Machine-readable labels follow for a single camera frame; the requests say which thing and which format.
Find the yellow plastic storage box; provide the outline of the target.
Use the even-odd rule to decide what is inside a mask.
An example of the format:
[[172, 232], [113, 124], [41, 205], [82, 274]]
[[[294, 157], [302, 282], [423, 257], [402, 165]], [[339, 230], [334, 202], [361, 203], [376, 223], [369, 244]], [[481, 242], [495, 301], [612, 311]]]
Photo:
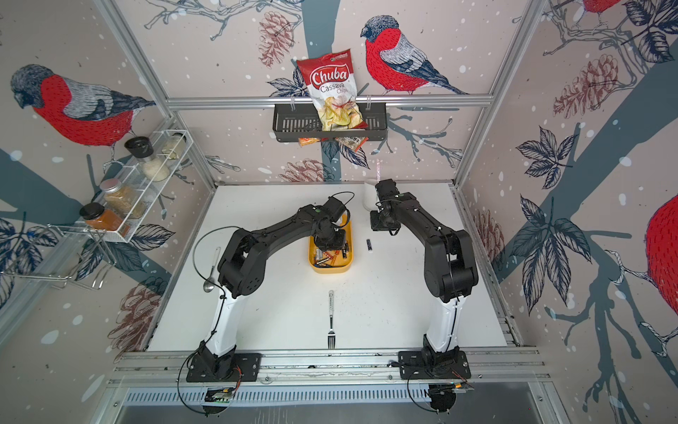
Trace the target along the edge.
[[307, 260], [312, 269], [319, 274], [339, 274], [351, 268], [354, 259], [354, 247], [352, 239], [352, 225], [349, 213], [342, 215], [342, 230], [344, 234], [344, 246], [339, 250], [322, 251], [315, 243], [314, 238], [308, 238]]

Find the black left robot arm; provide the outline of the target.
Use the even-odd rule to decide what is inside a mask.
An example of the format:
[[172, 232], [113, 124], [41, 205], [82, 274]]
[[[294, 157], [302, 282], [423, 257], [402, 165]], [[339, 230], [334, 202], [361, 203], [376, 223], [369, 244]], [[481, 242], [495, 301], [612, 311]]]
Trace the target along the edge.
[[236, 351], [236, 335], [244, 308], [239, 298], [256, 292], [264, 282], [267, 261], [273, 254], [299, 240], [313, 238], [322, 251], [338, 251], [347, 244], [346, 226], [351, 212], [346, 204], [330, 196], [321, 205], [308, 204], [279, 223], [248, 231], [233, 226], [235, 232], [222, 254], [203, 280], [202, 289], [221, 292], [213, 328], [194, 353], [195, 360], [213, 373], [231, 368]]

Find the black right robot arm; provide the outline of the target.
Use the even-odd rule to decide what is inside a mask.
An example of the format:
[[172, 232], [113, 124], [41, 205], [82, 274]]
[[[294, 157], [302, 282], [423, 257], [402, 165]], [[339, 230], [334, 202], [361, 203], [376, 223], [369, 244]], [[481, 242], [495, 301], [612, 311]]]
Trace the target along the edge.
[[424, 279], [429, 293], [438, 300], [421, 355], [427, 366], [457, 361], [458, 331], [464, 303], [478, 284], [478, 269], [471, 236], [454, 230], [427, 212], [410, 193], [401, 193], [397, 183], [385, 179], [375, 186], [377, 210], [370, 213], [373, 231], [397, 235], [406, 227], [424, 247]]

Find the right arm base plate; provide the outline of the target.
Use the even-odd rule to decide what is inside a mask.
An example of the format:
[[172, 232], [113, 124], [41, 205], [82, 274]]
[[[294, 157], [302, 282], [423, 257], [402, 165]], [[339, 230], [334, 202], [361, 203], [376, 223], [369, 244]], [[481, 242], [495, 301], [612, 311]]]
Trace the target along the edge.
[[468, 380], [471, 369], [466, 352], [458, 347], [446, 353], [399, 351], [397, 367], [403, 380]]

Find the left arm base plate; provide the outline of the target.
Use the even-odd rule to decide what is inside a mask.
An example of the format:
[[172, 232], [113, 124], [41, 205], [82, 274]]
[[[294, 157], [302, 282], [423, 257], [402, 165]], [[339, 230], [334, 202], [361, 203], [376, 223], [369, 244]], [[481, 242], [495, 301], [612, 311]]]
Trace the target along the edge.
[[187, 383], [255, 382], [261, 368], [261, 353], [226, 353], [215, 359], [200, 351], [190, 359]]

